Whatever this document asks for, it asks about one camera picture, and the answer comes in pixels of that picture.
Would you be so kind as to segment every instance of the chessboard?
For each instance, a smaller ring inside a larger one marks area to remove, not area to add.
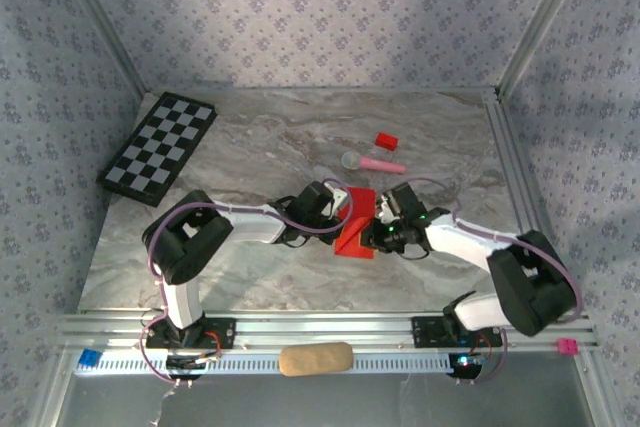
[[[215,118],[213,105],[165,92],[98,182],[107,190],[157,207]]]

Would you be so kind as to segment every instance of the marble surface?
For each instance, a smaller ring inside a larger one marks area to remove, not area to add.
[[[140,236],[194,189],[214,200],[262,204],[297,195],[327,176],[378,191],[428,176],[452,187],[467,220],[517,229],[479,94],[282,90],[191,96],[214,103],[218,118],[158,208],[114,195],[80,309],[159,305]],[[140,119],[156,99],[145,97]],[[378,131],[400,138],[395,153],[373,145]],[[347,150],[403,163],[407,175],[346,171],[340,157]],[[413,185],[428,206],[453,205],[449,193]],[[445,254],[416,262],[379,253],[360,260],[335,256],[317,240],[297,250],[223,246],[200,276],[209,310],[440,310],[471,289],[491,290],[488,275]]]

